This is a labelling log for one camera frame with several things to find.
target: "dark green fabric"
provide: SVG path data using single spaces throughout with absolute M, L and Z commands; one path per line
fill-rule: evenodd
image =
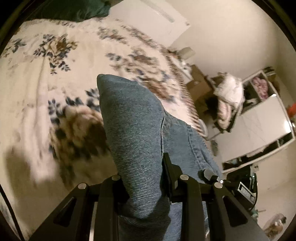
M 106 17 L 109 9 L 107 0 L 47 0 L 30 16 L 30 20 L 46 18 L 81 22 L 93 17 Z

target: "blue jeans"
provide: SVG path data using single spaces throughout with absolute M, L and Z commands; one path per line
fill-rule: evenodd
M 138 83 L 114 75 L 97 77 L 109 147 L 130 196 L 119 208 L 119 236 L 131 240 L 179 240 L 182 204 L 170 204 L 162 188 L 162 157 L 199 182 L 198 171 L 220 171 L 202 137 L 168 114 Z M 204 205 L 205 223 L 207 212 Z

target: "bed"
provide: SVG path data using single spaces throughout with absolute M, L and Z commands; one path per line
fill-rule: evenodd
M 137 81 L 166 111 L 201 132 L 171 58 L 166 48 L 111 17 L 21 25 L 0 57 L 0 177 L 26 238 L 78 183 L 101 183 L 117 173 L 100 113 L 98 74 Z

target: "black device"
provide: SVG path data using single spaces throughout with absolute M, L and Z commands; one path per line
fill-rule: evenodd
M 249 215 L 247 207 L 243 206 L 244 202 L 241 204 L 231 193 L 234 188 L 231 182 L 221 180 L 206 169 L 201 176 L 207 184 L 199 183 L 183 174 L 179 166 L 173 165 L 168 153 L 164 153 L 162 164 L 163 182 L 169 200 L 183 204 L 181 241 L 205 240 L 202 201 L 207 204 L 211 241 L 269 240 Z M 46 218 L 29 241 L 88 241 L 95 202 L 98 205 L 94 241 L 117 241 L 117 207 L 128 198 L 119 175 L 97 185 L 80 183 Z M 12 230 L 8 227 L 5 226 L 3 230 L 11 235 Z

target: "silver screw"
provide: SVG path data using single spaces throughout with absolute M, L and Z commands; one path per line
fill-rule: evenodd
M 222 188 L 223 187 L 223 184 L 222 183 L 214 183 L 214 186 L 216 188 Z
M 182 174 L 180 176 L 180 179 L 183 180 L 183 181 L 187 181 L 189 179 L 189 177 L 186 174 Z
M 85 189 L 86 188 L 86 183 L 80 183 L 80 184 L 78 184 L 78 188 L 79 189 Z
M 114 175 L 114 176 L 112 176 L 112 180 L 113 181 L 118 181 L 118 180 L 120 180 L 121 179 L 121 176 L 119 176 L 119 175 Z

